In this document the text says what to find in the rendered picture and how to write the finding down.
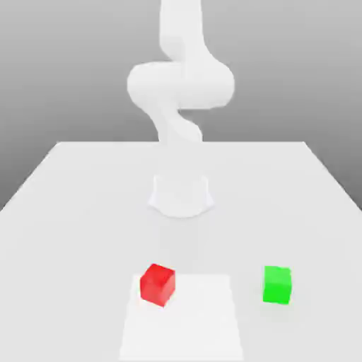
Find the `small red cube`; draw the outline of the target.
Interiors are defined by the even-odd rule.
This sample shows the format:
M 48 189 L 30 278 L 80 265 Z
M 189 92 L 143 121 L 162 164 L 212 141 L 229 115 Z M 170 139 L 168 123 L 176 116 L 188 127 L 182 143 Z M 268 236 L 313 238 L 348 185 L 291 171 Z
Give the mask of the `small red cube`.
M 175 292 L 175 270 L 152 264 L 140 278 L 141 298 L 164 307 Z

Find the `small green cube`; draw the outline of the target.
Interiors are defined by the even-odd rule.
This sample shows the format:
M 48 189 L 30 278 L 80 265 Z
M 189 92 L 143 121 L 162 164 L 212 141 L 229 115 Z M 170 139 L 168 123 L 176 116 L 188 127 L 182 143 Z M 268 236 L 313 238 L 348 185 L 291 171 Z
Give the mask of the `small green cube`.
M 288 267 L 265 266 L 262 300 L 288 305 L 292 292 L 291 270 Z

